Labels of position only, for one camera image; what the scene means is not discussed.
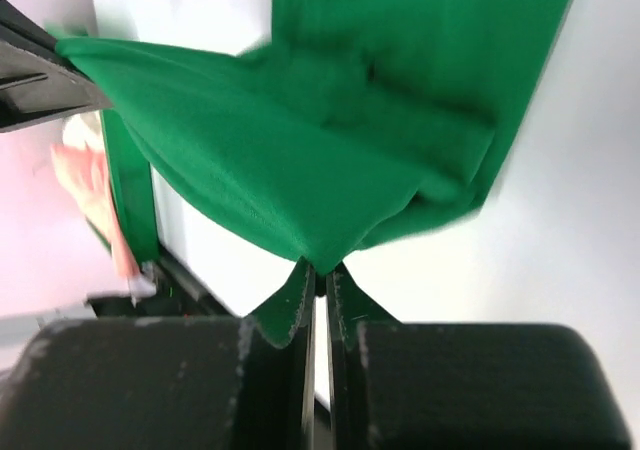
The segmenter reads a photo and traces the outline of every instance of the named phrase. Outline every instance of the peach fabric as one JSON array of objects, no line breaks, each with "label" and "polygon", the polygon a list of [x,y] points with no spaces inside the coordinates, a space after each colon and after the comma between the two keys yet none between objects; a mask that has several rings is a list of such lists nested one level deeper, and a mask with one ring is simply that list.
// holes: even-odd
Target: peach fabric
[{"label": "peach fabric", "polygon": [[129,278],[138,275],[138,264],[118,223],[104,152],[52,145],[51,155],[58,181],[111,245],[118,276]]}]

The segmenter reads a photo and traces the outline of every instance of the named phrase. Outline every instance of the white table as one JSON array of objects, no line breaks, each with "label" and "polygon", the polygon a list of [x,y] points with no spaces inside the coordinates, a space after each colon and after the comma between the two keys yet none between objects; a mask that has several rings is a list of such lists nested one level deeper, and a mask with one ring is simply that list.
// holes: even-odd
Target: white table
[{"label": "white table", "polygon": [[[118,29],[238,53],[269,34],[270,0],[95,5],[104,35]],[[507,171],[481,214],[347,259],[360,285],[403,320],[574,327],[598,353],[636,437],[639,55],[640,0],[574,0]],[[154,191],[162,241],[234,311],[248,313],[284,282],[290,262],[207,220],[158,175]],[[316,385],[328,398],[324,336],[318,345]]]}]

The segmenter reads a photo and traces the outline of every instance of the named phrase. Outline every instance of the green cloth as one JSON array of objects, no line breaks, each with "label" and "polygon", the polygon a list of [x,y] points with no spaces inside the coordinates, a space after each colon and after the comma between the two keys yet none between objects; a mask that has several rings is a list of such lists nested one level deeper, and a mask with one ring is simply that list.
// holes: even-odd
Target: green cloth
[{"label": "green cloth", "polygon": [[326,273],[484,202],[568,1],[273,0],[273,42],[238,58],[56,50],[189,203]]}]

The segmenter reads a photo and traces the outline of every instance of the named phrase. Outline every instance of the pink wall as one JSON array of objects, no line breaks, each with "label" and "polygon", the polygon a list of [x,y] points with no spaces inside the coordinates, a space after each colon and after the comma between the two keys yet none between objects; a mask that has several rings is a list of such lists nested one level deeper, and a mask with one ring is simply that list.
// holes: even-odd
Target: pink wall
[{"label": "pink wall", "polygon": [[[92,0],[8,0],[38,24],[95,28]],[[62,122],[0,134],[0,316],[125,288],[108,252],[55,180]]]}]

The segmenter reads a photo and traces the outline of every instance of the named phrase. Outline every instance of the green fabric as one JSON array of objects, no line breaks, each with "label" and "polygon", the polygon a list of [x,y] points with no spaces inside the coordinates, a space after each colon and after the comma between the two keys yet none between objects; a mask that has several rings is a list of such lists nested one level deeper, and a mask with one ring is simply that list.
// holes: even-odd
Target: green fabric
[{"label": "green fabric", "polygon": [[477,209],[569,0],[274,0],[239,57],[69,38],[188,202],[327,273]]}]

